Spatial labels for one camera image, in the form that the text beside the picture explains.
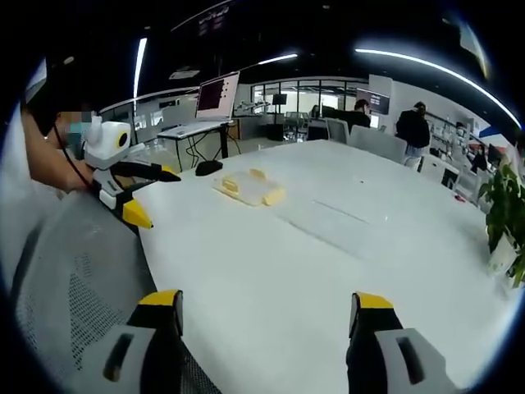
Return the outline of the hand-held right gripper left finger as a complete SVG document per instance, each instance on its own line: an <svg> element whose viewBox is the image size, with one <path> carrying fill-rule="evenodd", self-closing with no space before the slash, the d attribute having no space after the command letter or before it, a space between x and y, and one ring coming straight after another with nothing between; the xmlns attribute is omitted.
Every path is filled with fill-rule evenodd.
<svg viewBox="0 0 525 394"><path fill-rule="evenodd" d="M157 291L127 323L86 347L72 393L179 393L184 368L183 292Z"/></svg>

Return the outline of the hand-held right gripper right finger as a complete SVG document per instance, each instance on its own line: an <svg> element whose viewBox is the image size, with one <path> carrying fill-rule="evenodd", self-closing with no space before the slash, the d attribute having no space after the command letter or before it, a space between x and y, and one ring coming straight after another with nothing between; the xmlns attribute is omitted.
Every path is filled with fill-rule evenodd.
<svg viewBox="0 0 525 394"><path fill-rule="evenodd" d="M444 356L379 295L352 294L346 366L350 393L459 392Z"/></svg>

